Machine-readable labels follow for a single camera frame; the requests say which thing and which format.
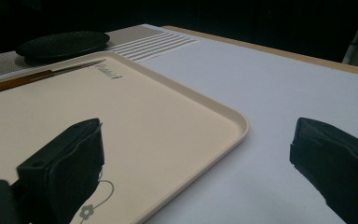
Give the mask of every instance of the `beige tray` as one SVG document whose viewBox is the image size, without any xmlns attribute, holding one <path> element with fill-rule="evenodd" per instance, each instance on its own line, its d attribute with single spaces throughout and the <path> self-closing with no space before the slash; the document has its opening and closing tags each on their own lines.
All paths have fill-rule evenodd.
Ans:
<svg viewBox="0 0 358 224">
<path fill-rule="evenodd" d="M 94 213 L 83 223 L 143 222 L 234 148 L 249 123 L 113 52 L 37 70 L 98 59 L 106 61 L 0 92 L 0 179 L 13 183 L 16 167 L 39 148 L 72 124 L 99 118 L 105 181 L 85 202 Z M 72 223 L 81 223 L 81 214 Z"/>
</svg>

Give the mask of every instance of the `wooden handle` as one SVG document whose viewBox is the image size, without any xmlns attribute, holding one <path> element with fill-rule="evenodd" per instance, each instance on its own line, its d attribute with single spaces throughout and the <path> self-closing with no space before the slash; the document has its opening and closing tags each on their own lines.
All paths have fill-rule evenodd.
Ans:
<svg viewBox="0 0 358 224">
<path fill-rule="evenodd" d="M 8 81 L 0 82 L 0 91 L 9 90 L 15 87 L 19 87 L 28 83 L 36 82 L 38 80 L 42 80 L 48 77 L 54 77 L 53 71 L 47 70 L 43 72 L 39 72 L 36 74 L 32 74 L 26 77 L 18 77 Z"/>
</svg>

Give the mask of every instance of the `wooden table edge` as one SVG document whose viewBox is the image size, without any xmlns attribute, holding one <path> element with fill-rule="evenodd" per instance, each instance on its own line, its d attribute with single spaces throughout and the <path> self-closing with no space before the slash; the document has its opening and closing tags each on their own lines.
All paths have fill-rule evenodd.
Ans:
<svg viewBox="0 0 358 224">
<path fill-rule="evenodd" d="M 350 65 L 350 64 L 331 62 L 331 61 L 327 61 L 324 59 L 318 59 L 318 58 L 301 55 L 301 54 L 297 54 L 297 53 L 293 53 L 293 52 L 289 52 L 289 51 L 284 51 L 284 50 L 280 50 L 280 49 L 272 49 L 272 48 L 259 46 L 256 44 L 251 44 L 251 43 L 247 43 L 247 42 L 243 42 L 243 41 L 239 41 L 239 40 L 229 39 L 229 38 L 225 38 L 225 37 L 218 36 L 218 35 L 209 35 L 209 34 L 197 32 L 197 31 L 187 30 L 184 28 L 176 27 L 176 26 L 166 25 L 166 26 L 162 26 L 162 28 L 171 30 L 171 31 L 175 31 L 175 32 L 180 32 L 180 33 L 187 34 L 187 35 L 195 35 L 195 36 L 199 36 L 199 37 L 203 37 L 203 38 L 217 40 L 217 41 L 225 42 L 228 44 L 245 47 L 248 49 L 256 49 L 256 50 L 260 50 L 260 51 L 263 51 L 266 53 L 271 53 L 271 54 L 283 56 L 283 57 L 294 59 L 294 60 L 299 60 L 299 61 L 306 62 L 306 63 L 313 63 L 313 64 L 317 64 L 317 65 L 324 66 L 324 67 L 334 68 L 337 70 L 358 74 L 358 66 L 354 66 L 354 65 Z"/>
</svg>

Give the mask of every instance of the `knife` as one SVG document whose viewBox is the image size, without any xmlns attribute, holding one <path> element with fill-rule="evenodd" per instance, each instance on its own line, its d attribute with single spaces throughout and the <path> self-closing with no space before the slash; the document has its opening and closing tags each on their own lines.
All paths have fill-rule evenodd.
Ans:
<svg viewBox="0 0 358 224">
<path fill-rule="evenodd" d="M 81 63 L 81 64 L 77 64 L 74 66 L 58 69 L 55 71 L 49 69 L 46 71 L 31 74 L 26 77 L 17 77 L 17 78 L 11 79 L 11 80 L 3 81 L 3 82 L 0 82 L 0 91 L 13 89 L 13 88 L 16 88 L 16 87 L 19 87 L 22 85 L 26 85 L 26 84 L 33 83 L 33 82 L 36 82 L 39 80 L 43 80 L 48 77 L 55 77 L 55 76 L 63 74 L 63 73 L 67 73 L 67 72 L 75 71 L 77 69 L 89 67 L 94 64 L 101 63 L 103 61 L 105 61 L 105 59 L 93 61 L 93 62 L 89 62 L 89 63 Z"/>
</svg>

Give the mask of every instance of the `white table surface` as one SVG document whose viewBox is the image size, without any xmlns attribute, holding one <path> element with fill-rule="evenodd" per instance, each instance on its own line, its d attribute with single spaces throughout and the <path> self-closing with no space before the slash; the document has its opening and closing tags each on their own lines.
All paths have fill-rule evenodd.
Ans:
<svg viewBox="0 0 358 224">
<path fill-rule="evenodd" d="M 358 137 L 358 75 L 191 37 L 200 42 L 141 64 L 239 110 L 251 128 L 146 223 L 344 223 L 289 153 L 300 117 Z"/>
</svg>

